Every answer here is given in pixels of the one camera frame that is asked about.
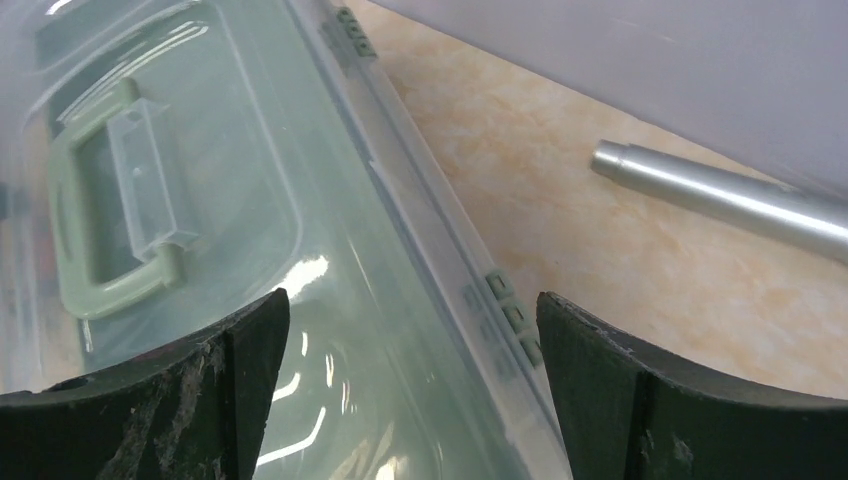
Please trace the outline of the translucent green plastic toolbox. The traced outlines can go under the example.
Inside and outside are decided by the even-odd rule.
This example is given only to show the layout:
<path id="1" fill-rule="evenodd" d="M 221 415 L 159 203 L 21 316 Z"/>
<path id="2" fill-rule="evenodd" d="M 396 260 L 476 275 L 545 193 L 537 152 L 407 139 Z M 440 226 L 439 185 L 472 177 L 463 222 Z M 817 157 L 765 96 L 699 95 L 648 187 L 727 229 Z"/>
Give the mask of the translucent green plastic toolbox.
<path id="1" fill-rule="evenodd" d="M 1 5 L 1 398 L 276 289 L 249 479 L 567 479 L 533 316 L 337 1 Z"/>

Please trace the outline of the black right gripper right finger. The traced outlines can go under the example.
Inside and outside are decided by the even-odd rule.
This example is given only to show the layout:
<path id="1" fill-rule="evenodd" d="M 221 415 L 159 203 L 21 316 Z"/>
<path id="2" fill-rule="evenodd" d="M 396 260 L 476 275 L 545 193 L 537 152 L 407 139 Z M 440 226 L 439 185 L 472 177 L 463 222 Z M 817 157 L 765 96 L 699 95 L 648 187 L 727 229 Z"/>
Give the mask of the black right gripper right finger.
<path id="1" fill-rule="evenodd" d="M 847 403 L 695 363 L 543 292 L 537 325 L 577 479 L 843 479 Z"/>

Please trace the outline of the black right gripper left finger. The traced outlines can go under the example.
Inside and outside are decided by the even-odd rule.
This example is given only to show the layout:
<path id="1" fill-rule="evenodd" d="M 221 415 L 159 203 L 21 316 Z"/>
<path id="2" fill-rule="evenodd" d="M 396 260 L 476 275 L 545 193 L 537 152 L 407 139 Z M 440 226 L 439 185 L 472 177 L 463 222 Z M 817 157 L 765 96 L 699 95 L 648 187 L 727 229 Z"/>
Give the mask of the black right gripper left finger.
<path id="1" fill-rule="evenodd" d="M 1 398 L 5 479 L 249 479 L 290 327 L 276 289 L 220 321 Z"/>

